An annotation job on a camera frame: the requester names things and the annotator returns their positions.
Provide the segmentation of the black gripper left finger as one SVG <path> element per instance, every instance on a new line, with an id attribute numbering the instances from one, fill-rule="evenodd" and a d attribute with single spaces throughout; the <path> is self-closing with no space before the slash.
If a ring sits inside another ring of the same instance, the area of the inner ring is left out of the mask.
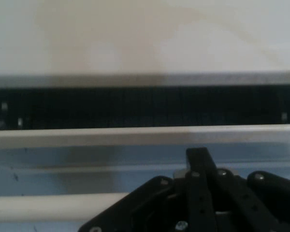
<path id="1" fill-rule="evenodd" d="M 81 232 L 175 232 L 176 224 L 217 230 L 209 191 L 216 166 L 205 147 L 186 150 L 188 171 L 181 178 L 156 176 L 99 213 Z"/>

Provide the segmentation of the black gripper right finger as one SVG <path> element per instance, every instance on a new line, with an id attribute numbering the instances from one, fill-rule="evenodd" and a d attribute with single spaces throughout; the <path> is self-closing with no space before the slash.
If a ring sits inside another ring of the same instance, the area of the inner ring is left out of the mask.
<path id="1" fill-rule="evenodd" d="M 228 211 L 217 217 L 219 232 L 290 232 L 289 179 L 265 171 L 218 179 Z"/>

